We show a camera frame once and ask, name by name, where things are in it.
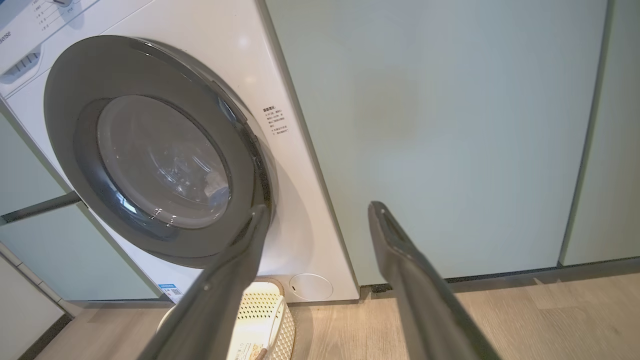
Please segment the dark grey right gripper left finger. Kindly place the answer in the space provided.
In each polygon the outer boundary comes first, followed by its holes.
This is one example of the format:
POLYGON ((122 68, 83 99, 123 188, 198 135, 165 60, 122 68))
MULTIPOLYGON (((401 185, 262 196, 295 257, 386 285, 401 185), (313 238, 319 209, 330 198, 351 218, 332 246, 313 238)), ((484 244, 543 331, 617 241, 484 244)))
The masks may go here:
POLYGON ((139 360, 226 360, 243 292, 258 273, 269 225, 267 207, 252 207, 238 237, 201 272, 139 360))

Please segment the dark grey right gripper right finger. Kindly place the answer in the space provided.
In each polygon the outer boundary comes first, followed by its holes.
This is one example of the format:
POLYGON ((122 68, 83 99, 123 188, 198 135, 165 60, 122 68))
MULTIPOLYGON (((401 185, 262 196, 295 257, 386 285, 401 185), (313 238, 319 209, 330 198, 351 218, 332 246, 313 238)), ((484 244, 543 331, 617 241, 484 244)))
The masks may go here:
POLYGON ((368 223, 379 272, 397 297, 410 360, 501 360, 384 203, 368 205, 368 223))

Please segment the dark grey round glass door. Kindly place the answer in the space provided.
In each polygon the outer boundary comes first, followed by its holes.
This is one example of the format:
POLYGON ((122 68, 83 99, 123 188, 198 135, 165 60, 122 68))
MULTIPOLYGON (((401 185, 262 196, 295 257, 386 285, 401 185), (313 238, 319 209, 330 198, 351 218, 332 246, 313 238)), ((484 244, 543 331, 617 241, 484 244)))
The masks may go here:
POLYGON ((110 230, 205 268, 243 239, 265 252, 274 166, 240 96, 185 50, 98 35, 55 60, 43 98, 64 175, 110 230))

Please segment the paper basket label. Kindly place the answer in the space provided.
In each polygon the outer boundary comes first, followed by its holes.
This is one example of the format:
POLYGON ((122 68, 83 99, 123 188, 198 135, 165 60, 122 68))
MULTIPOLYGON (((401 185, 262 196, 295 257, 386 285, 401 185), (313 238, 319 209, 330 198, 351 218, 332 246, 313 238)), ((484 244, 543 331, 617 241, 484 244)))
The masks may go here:
POLYGON ((237 360, 266 360, 268 349, 263 344, 247 342, 243 343, 242 346, 237 360))

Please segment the cream perforated laundry basket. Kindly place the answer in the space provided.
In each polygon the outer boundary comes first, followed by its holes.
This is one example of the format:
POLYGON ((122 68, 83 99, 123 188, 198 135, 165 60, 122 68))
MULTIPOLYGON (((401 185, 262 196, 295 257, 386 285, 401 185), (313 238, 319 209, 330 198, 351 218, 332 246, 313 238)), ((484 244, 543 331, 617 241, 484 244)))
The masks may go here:
POLYGON ((291 360, 296 327, 282 285, 254 281, 243 292, 226 360, 238 360, 243 344, 263 344, 265 360, 291 360))

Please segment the white washing machine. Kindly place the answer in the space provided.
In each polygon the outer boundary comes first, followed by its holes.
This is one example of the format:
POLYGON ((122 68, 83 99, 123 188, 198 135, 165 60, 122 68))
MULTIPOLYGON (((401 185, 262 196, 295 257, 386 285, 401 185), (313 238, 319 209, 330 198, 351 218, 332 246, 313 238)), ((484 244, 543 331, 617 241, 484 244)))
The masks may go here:
MULTIPOLYGON (((290 279, 298 274, 316 274, 333 285, 333 294, 323 301, 358 299, 359 287, 265 0, 0 1, 0 74, 42 45, 38 73, 9 98, 0 97, 71 189, 48 136, 45 86, 64 50, 98 35, 169 44, 206 64, 231 86, 260 126, 260 143, 274 166, 274 216, 257 276, 278 281, 288 303, 308 302, 290 289, 290 279), (265 132, 263 109, 269 106, 285 112, 287 133, 265 132)), ((157 288, 157 284, 174 284, 183 294, 189 290, 202 268, 167 262, 136 248, 82 202, 98 221, 99 230, 107 231, 108 239, 157 288)))

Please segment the wide pale green cabinet door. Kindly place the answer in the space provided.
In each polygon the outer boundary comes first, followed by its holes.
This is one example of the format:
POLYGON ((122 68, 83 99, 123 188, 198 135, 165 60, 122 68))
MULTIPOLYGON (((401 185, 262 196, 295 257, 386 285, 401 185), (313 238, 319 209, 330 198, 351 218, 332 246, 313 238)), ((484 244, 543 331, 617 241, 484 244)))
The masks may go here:
POLYGON ((361 285, 387 205, 444 278, 558 263, 607 0, 266 0, 361 285))

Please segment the narrow pale green cabinet door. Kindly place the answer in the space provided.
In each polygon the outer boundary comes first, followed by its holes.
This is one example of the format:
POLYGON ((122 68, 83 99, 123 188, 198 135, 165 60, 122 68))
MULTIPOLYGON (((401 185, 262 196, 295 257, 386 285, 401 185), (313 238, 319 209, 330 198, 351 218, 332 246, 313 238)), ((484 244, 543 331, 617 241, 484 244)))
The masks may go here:
POLYGON ((640 258, 640 0, 607 0, 598 73, 558 262, 640 258))

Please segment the blue energy label sticker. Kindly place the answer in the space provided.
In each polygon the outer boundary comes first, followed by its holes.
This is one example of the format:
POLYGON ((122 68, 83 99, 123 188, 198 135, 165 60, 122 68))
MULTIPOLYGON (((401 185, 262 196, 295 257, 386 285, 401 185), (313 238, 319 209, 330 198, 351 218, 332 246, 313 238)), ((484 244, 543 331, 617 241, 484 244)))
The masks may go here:
POLYGON ((174 284, 157 284, 157 286, 175 305, 180 303, 183 296, 185 296, 174 284))

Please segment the round white filter cover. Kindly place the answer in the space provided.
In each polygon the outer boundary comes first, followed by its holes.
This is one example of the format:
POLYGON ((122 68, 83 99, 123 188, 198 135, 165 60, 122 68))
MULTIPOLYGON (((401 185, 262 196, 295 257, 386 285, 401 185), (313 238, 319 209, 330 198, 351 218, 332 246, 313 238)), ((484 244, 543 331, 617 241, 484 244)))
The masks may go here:
POLYGON ((308 302, 327 300, 333 294, 333 285, 323 276, 313 273, 301 273, 289 281, 290 289, 295 296, 308 302))

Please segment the printed notice text label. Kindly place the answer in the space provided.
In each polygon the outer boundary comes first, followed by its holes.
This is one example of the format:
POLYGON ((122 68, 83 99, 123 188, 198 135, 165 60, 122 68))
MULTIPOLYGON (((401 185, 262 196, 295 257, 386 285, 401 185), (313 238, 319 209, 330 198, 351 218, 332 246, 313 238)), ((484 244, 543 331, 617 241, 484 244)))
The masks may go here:
POLYGON ((266 133, 272 136, 279 136, 289 131, 288 119, 283 109, 276 105, 270 105, 263 108, 262 113, 263 127, 266 133))

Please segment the white detergent drawer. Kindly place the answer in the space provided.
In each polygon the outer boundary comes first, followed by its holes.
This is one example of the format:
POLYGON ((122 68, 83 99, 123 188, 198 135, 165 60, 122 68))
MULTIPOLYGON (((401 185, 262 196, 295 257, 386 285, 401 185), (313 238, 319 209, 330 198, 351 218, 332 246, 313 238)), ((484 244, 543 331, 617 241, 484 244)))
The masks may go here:
POLYGON ((41 58, 42 44, 0 73, 0 95, 7 99, 34 78, 39 72, 41 58))

